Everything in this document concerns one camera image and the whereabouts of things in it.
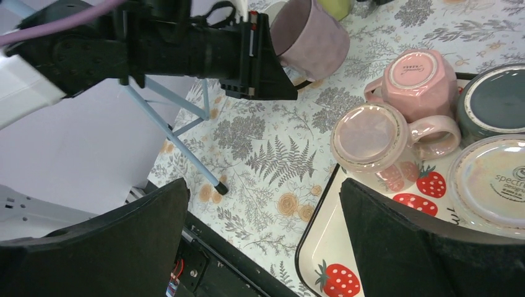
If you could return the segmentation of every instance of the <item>table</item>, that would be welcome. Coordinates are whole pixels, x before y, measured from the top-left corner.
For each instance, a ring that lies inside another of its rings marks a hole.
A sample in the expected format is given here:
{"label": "table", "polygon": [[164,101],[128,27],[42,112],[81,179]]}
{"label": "table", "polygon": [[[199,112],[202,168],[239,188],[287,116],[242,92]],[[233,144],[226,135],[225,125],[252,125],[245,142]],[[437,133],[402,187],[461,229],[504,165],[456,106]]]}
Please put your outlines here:
{"label": "table", "polygon": [[[273,2],[257,0],[249,7],[262,11]],[[230,193],[214,192],[169,142],[149,175],[157,186],[184,177],[192,193],[189,211],[299,296],[314,296],[297,277],[294,253],[336,166],[330,131],[364,101],[365,84],[413,47],[438,50],[456,72],[525,62],[525,4],[519,1],[408,0],[369,8],[356,4],[342,21],[351,40],[345,64],[304,89],[297,101],[237,100],[209,81],[210,120],[180,138]],[[202,106],[198,81],[186,99]],[[194,119],[181,111],[175,129]]]}

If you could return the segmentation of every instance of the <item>light pink mug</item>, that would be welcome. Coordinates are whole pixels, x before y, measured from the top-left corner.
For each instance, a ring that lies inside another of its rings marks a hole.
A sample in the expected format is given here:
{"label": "light pink mug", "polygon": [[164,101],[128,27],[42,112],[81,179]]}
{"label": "light pink mug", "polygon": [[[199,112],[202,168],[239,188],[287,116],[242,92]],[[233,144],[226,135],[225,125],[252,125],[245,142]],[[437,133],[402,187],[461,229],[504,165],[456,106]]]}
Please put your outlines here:
{"label": "light pink mug", "polygon": [[281,65],[313,82],[341,67],[350,48],[342,25],[317,0],[290,0],[276,15],[270,35]]}
{"label": "light pink mug", "polygon": [[365,87],[367,101],[392,105],[409,123],[439,114],[454,118],[458,97],[454,69],[433,49],[404,51]]}
{"label": "light pink mug", "polygon": [[[439,133],[448,135],[421,142]],[[365,103],[336,123],[330,149],[354,178],[377,191],[396,193],[416,182],[422,160],[448,155],[460,141],[459,128],[448,116],[429,116],[408,124],[391,105]]]}

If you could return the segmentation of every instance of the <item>black strap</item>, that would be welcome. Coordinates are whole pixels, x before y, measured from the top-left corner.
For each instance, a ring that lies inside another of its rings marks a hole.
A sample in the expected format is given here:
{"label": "black strap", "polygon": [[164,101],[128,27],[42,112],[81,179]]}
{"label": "black strap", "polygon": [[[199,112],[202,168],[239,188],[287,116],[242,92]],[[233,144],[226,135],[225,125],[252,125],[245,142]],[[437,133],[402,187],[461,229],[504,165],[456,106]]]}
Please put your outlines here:
{"label": "black strap", "polygon": [[[232,12],[230,13],[230,15],[226,19],[221,20],[220,22],[218,22],[216,24],[208,25],[207,19],[210,17],[210,15],[212,15],[216,10],[219,10],[221,8],[227,8],[227,7],[231,7],[232,8]],[[192,17],[190,19],[190,22],[192,24],[196,24],[196,25],[202,26],[202,27],[210,27],[210,28],[215,28],[215,29],[224,28],[227,25],[230,25],[232,22],[235,21],[235,13],[236,13],[236,8],[233,5],[233,3],[231,3],[230,1],[219,1],[219,2],[215,3],[212,6],[212,8],[210,9],[210,11],[207,14],[205,14],[205,15],[198,15],[196,17]]]}
{"label": "black strap", "polygon": [[295,86],[295,89],[299,91],[300,89],[305,88],[307,85],[309,85],[309,84],[311,84],[311,83],[312,83],[312,82],[310,82],[309,80],[305,80],[304,82],[302,82],[302,83],[296,85],[296,86]]}

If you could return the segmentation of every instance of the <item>strawberry print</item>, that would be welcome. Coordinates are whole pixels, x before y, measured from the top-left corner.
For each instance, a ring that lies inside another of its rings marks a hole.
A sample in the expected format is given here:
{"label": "strawberry print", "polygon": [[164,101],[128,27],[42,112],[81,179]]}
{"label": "strawberry print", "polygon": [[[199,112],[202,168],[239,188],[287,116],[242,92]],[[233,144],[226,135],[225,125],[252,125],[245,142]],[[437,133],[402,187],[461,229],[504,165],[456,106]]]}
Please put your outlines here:
{"label": "strawberry print", "polygon": [[415,181],[419,177],[419,166],[417,166],[417,164],[414,162],[405,161],[405,162],[401,162],[400,167],[401,167],[401,172],[403,173],[403,176],[407,180],[415,183]]}
{"label": "strawberry print", "polygon": [[330,264],[326,267],[326,261],[319,265],[320,272],[316,285],[319,285],[328,297],[353,297],[361,290],[359,279],[350,269],[341,264]]}
{"label": "strawberry print", "polygon": [[427,166],[421,167],[421,172],[419,173],[419,178],[415,182],[417,188],[421,193],[434,197],[441,198],[446,193],[446,183],[444,177],[434,171],[436,166],[430,167]]}
{"label": "strawberry print", "polygon": [[378,176],[390,191],[399,192],[405,186],[403,175],[401,175],[401,171],[395,165],[379,172]]}
{"label": "strawberry print", "polygon": [[412,207],[413,209],[417,209],[421,212],[424,212],[427,215],[435,217],[436,214],[438,214],[437,205],[434,202],[425,199],[421,196],[411,193],[402,193],[395,195],[393,199],[394,201],[397,201],[408,207]]}

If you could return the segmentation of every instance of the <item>tray rim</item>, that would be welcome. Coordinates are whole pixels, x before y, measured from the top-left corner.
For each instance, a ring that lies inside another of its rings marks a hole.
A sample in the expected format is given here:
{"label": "tray rim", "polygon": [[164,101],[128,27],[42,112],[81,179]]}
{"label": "tray rim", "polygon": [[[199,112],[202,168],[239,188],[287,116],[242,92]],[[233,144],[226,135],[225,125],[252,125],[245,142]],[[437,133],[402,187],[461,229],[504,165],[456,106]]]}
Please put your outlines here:
{"label": "tray rim", "polygon": [[[478,74],[472,74],[472,73],[465,73],[465,72],[456,72],[456,78],[461,80],[472,80],[474,79]],[[317,292],[314,291],[304,280],[303,275],[301,274],[301,270],[299,269],[299,257],[301,250],[303,249],[303,245],[306,241],[306,238],[308,237],[308,234],[310,233],[310,230],[313,226],[313,223],[315,222],[315,219],[317,218],[317,214],[321,211],[321,207],[323,206],[323,202],[328,195],[328,192],[330,188],[332,187],[332,183],[334,182],[334,179],[336,178],[337,172],[341,166],[336,163],[336,166],[334,167],[334,172],[332,172],[332,175],[330,175],[330,178],[328,179],[328,183],[326,184],[326,187],[324,188],[323,194],[319,198],[319,202],[317,203],[317,206],[314,209],[314,212],[312,214],[312,218],[308,222],[305,232],[301,236],[301,239],[299,240],[299,243],[297,244],[297,248],[295,250],[295,256],[294,256],[294,264],[295,264],[295,272],[297,273],[297,276],[299,277],[299,280],[301,283],[307,287],[316,297],[322,297],[321,295],[317,294]]]}

